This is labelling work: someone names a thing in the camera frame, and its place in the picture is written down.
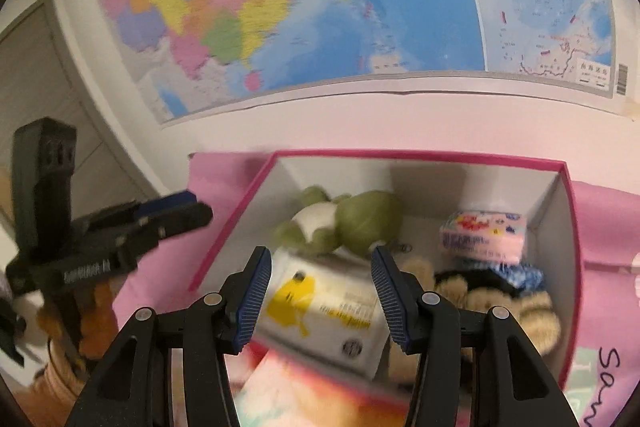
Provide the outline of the person left hand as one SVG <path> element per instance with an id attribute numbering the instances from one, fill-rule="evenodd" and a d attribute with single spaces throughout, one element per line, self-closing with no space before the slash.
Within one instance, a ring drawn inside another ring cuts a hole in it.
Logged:
<path id="1" fill-rule="evenodd" d="M 111 285 L 103 282 L 94 288 L 93 303 L 80 308 L 78 352 L 86 360 L 98 361 L 102 358 L 118 333 L 113 300 Z M 36 321 L 50 339 L 58 345 L 62 343 L 63 324 L 52 303 L 45 303 L 38 310 Z"/>

